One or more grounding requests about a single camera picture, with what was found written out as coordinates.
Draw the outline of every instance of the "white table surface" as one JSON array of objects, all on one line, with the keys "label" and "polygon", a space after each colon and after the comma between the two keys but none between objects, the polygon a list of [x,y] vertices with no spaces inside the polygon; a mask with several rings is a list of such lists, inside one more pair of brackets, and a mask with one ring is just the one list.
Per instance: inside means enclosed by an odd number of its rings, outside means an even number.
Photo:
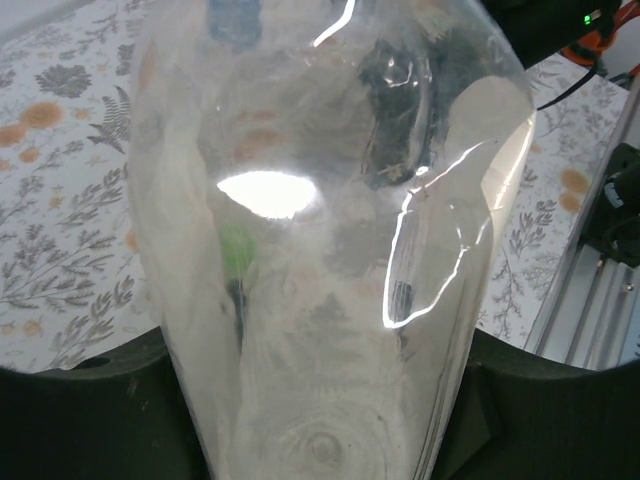
[{"label": "white table surface", "polygon": [[[155,327],[124,195],[150,3],[95,0],[0,47],[0,366],[71,368]],[[584,71],[554,56],[529,74],[542,104]],[[626,96],[594,79],[538,116],[481,329],[524,345]]]}]

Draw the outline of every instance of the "black mount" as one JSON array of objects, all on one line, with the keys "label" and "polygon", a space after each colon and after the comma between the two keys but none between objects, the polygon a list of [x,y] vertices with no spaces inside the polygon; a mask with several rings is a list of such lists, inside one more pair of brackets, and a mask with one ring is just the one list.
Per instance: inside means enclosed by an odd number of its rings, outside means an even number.
[{"label": "black mount", "polygon": [[[477,330],[432,478],[637,480],[639,393],[640,362],[594,373]],[[0,370],[0,412],[3,480],[209,478],[159,329],[75,370]]]}]

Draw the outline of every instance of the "green object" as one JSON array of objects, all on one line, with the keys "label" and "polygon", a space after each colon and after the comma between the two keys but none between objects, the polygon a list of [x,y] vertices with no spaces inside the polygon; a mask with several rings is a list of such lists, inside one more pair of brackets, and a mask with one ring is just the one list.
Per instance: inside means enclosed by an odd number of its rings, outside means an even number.
[{"label": "green object", "polygon": [[239,225],[228,225],[220,229],[220,245],[227,280],[241,280],[255,257],[253,238]]}]

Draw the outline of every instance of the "transparent plastic wrap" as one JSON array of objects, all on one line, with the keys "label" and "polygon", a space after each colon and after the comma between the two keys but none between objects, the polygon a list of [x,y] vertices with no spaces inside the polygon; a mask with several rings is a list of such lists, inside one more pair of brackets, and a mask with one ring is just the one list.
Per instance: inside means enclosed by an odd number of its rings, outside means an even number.
[{"label": "transparent plastic wrap", "polygon": [[430,475],[534,123],[471,0],[165,1],[129,189],[218,480]]}]

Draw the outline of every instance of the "clear plastic bag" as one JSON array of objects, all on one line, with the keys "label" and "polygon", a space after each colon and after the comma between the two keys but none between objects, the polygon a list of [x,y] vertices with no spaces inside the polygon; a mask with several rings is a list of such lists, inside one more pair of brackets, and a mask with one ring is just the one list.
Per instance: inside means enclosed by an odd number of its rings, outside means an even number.
[{"label": "clear plastic bag", "polygon": [[429,477],[533,119],[471,0],[156,8],[130,199],[217,479]]}]

